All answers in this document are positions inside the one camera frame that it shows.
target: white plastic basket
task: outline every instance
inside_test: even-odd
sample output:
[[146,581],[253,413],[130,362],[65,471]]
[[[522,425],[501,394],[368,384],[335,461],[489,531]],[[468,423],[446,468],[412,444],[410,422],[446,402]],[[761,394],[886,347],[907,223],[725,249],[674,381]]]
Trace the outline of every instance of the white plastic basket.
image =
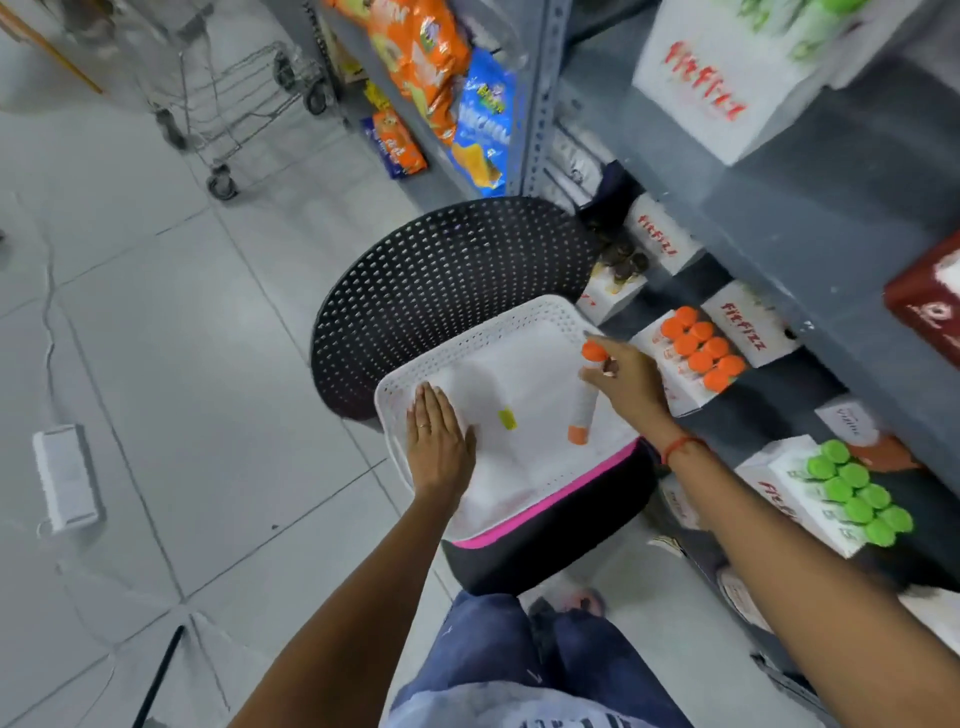
[[[475,425],[477,465],[444,537],[465,541],[489,531],[589,473],[636,438],[605,397],[589,442],[570,444],[567,425],[584,363],[585,332],[598,332],[560,296],[517,306],[386,375],[374,401],[387,448],[407,486],[406,410],[422,381],[444,389],[461,427]],[[517,422],[508,430],[499,411]]]

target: bottle cap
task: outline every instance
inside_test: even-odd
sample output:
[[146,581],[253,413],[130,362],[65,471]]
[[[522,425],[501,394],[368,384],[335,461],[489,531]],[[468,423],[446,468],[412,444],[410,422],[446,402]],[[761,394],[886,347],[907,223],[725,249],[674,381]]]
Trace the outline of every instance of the bottle cap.
[[847,463],[837,469],[837,474],[854,488],[863,488],[870,483],[870,471],[859,463]]
[[874,483],[861,488],[857,491],[857,495],[866,500],[867,504],[876,510],[886,508],[892,500],[892,498],[890,498],[890,492],[886,488],[874,485]]
[[672,316],[660,324],[660,333],[670,339],[670,341],[679,339],[684,335],[685,331],[686,326],[684,326],[684,322],[677,316]]
[[679,319],[684,328],[690,328],[697,323],[697,309],[692,305],[682,305],[673,312],[673,317]]
[[709,321],[698,321],[690,327],[690,335],[703,343],[713,338],[713,324]]
[[897,540],[897,532],[881,519],[873,519],[863,527],[867,541],[888,548]]
[[704,375],[713,368],[713,357],[706,352],[694,352],[686,363],[694,372]]
[[913,516],[898,505],[884,508],[876,516],[897,533],[910,533],[913,530]]
[[727,376],[740,376],[746,371],[747,362],[743,360],[742,356],[729,354],[717,362],[717,369]]
[[837,468],[823,455],[814,455],[806,461],[806,471],[817,480],[830,480],[837,475]]
[[699,347],[700,342],[688,333],[685,333],[673,342],[673,348],[680,356],[690,356],[696,352]]
[[723,372],[719,372],[716,369],[711,369],[709,372],[704,374],[704,386],[707,387],[710,392],[716,392],[717,394],[720,394],[730,385],[730,378]]
[[869,523],[874,519],[874,509],[866,500],[857,496],[843,504],[843,511],[847,514],[847,519],[854,523]]
[[820,453],[831,463],[843,465],[850,460],[850,451],[839,440],[827,440],[820,446]]
[[607,361],[607,350],[597,344],[595,341],[587,340],[580,349],[580,353],[587,361]]
[[722,359],[730,353],[730,342],[722,336],[714,336],[704,344],[703,351],[714,359]]
[[846,503],[853,497],[853,486],[842,477],[835,476],[824,483],[827,498],[837,503]]

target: floor tile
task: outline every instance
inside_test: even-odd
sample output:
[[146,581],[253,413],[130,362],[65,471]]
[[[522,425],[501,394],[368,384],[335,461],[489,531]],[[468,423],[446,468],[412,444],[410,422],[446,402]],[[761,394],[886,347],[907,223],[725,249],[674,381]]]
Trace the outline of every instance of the floor tile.
[[367,469],[212,213],[62,295],[188,594]]
[[198,647],[196,632],[183,614],[176,613],[157,620],[119,648],[116,672],[96,705],[94,700],[110,675],[111,665],[106,660],[47,697],[11,728],[74,726],[91,705],[93,710],[84,720],[84,726],[130,728],[164,650],[182,623],[186,624],[187,631],[174,652],[150,717],[175,728],[225,726],[227,710],[217,693],[209,663]]
[[647,544],[654,535],[642,518],[634,519],[533,592],[557,604],[573,588],[599,590],[610,621],[694,725],[819,725],[756,668],[747,637],[695,567]]
[[345,136],[218,210],[304,358],[340,276],[418,214],[366,144]]
[[353,420],[344,420],[344,425],[350,431],[357,447],[363,452],[363,456],[367,458],[367,463],[371,467],[379,465],[390,457],[382,432]]
[[[175,602],[173,583],[151,539],[146,514],[132,488],[83,363],[60,310],[51,311],[57,413],[47,405],[43,357],[47,347],[40,303],[0,319],[0,580],[15,585],[0,595],[0,643],[17,655],[0,686],[0,725],[101,657],[105,650],[78,622],[64,590],[93,632],[122,640]],[[31,437],[55,422],[84,426],[104,519],[93,526],[39,541],[46,507]],[[62,561],[66,575],[58,578]],[[109,579],[95,578],[102,574]],[[132,588],[147,604],[124,597]]]
[[[410,504],[414,501],[414,494],[411,493],[406,483],[400,479],[400,473],[396,471],[396,465],[392,460],[380,463],[373,469],[373,474],[376,475],[376,479],[383,486],[383,490],[398,513],[403,513],[410,507]],[[440,579],[440,583],[444,586],[450,598],[460,593],[462,587],[453,575],[453,571],[450,570],[450,565],[446,561],[442,548],[437,549],[437,555],[433,559],[433,571],[437,574],[437,578]]]
[[0,112],[4,185],[15,185],[42,221],[59,281],[208,205],[180,154],[164,142],[123,60],[70,50],[108,94],[95,95],[36,52],[19,57],[21,93]]
[[[210,653],[234,709],[396,520],[393,506],[368,473],[190,600],[192,609],[213,622],[202,624],[201,632],[210,636]],[[420,668],[449,606],[444,589],[429,576],[391,698]]]

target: cart wheel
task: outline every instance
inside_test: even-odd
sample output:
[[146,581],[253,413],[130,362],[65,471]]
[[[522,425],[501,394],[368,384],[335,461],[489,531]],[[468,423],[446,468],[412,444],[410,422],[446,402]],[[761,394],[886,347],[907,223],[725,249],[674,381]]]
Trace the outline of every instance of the cart wheel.
[[206,178],[206,191],[215,199],[224,203],[240,194],[240,190],[237,189],[237,183],[234,182],[233,177],[230,176],[230,168],[225,164],[214,167],[210,172],[212,174]]
[[274,56],[274,81],[287,93],[292,93],[297,88],[297,74],[283,51],[277,51]]
[[180,133],[177,121],[169,109],[160,109],[154,113],[154,119],[160,126],[160,133],[167,144],[178,152],[186,152],[186,137]]
[[323,79],[318,79],[306,89],[303,94],[303,105],[314,116],[320,116],[326,111],[326,88]]

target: brown box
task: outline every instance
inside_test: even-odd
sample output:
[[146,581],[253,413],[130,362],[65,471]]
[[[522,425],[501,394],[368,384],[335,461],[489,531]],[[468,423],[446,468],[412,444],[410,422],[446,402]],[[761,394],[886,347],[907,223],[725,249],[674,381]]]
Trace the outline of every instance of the brown box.
[[883,302],[960,368],[960,231],[887,283]]

